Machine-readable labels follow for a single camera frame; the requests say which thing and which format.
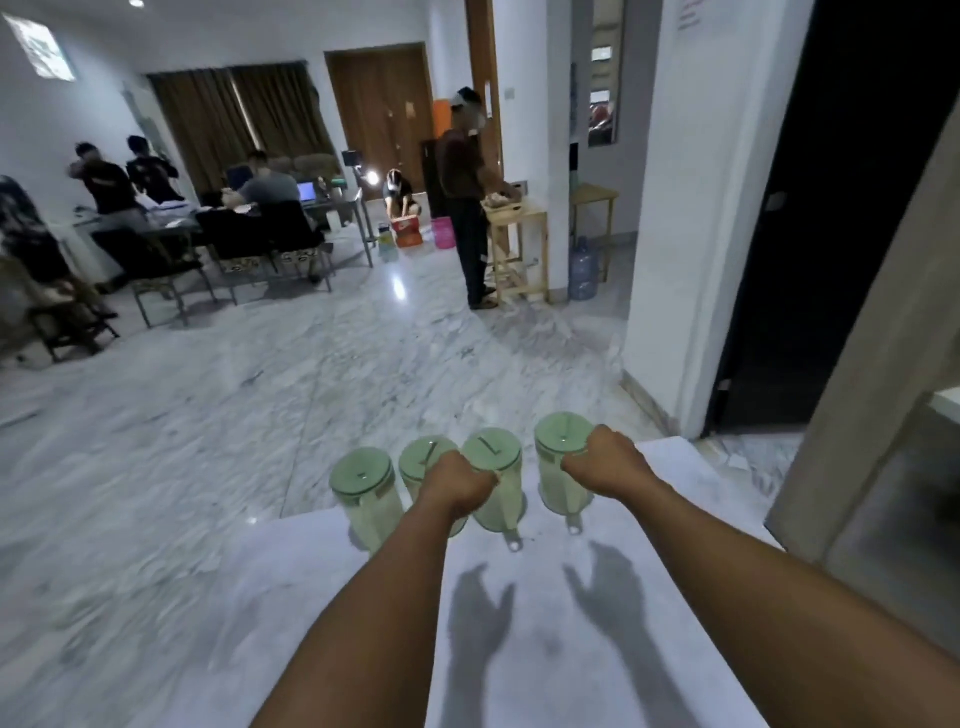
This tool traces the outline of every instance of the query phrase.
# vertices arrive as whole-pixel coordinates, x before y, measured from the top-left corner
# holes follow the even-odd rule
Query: laptop screen
[[[312,182],[301,182],[297,185],[300,188],[300,201],[302,203],[312,203],[317,199],[317,188]]]

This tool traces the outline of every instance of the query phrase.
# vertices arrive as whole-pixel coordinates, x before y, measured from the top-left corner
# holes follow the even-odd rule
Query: man in dark shirt
[[[136,202],[130,178],[116,164],[104,161],[99,149],[83,142],[77,145],[77,157],[80,159],[67,167],[66,173],[86,185],[97,204],[97,212],[112,215],[142,209]]]
[[[420,216],[420,206],[414,202],[414,188],[398,169],[387,173],[383,183],[383,201],[387,204],[387,216],[391,221],[408,215]]]
[[[150,142],[142,136],[130,136],[127,146],[136,159],[127,162],[127,174],[138,190],[158,205],[182,201],[183,198],[170,184],[180,176],[177,167],[164,158],[150,154]]]
[[[486,298],[493,291],[484,284],[488,222],[480,202],[485,192],[499,192],[516,201],[520,193],[484,165],[480,152],[469,140],[471,131],[480,132],[487,123],[480,95],[468,86],[461,88],[450,99],[450,110],[453,128],[437,142],[437,163],[467,281],[467,301],[474,311],[496,308],[496,302]]]

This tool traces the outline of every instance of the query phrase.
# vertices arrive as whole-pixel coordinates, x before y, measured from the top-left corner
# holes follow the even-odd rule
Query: wooden door
[[[503,174],[500,140],[500,90],[496,78],[496,41],[491,0],[466,0],[473,89],[484,100],[487,127],[480,133],[480,151],[490,169]]]
[[[396,148],[395,167],[415,191],[423,192],[426,186],[420,164],[420,143],[434,136],[433,97],[423,46],[382,53],[381,61]]]
[[[423,44],[327,53],[326,64],[349,148],[381,178],[399,169],[422,192],[420,143],[433,138]],[[370,192],[381,195],[380,189]]]
[[[933,8],[817,4],[708,428],[810,421],[960,89]]]

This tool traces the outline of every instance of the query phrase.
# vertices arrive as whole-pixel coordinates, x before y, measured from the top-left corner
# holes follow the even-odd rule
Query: hand
[[[585,453],[565,455],[560,467],[593,493],[617,500],[637,487],[660,482],[630,438],[606,425],[590,433]]]
[[[496,475],[479,473],[457,450],[445,452],[427,471],[418,500],[440,507],[453,523],[487,502]]]

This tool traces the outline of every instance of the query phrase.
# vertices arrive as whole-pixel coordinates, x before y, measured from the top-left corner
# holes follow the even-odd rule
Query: gray shirt
[[[257,175],[240,188],[240,196],[248,203],[272,205],[300,201],[300,188],[297,181],[282,172],[271,172],[261,177]]]

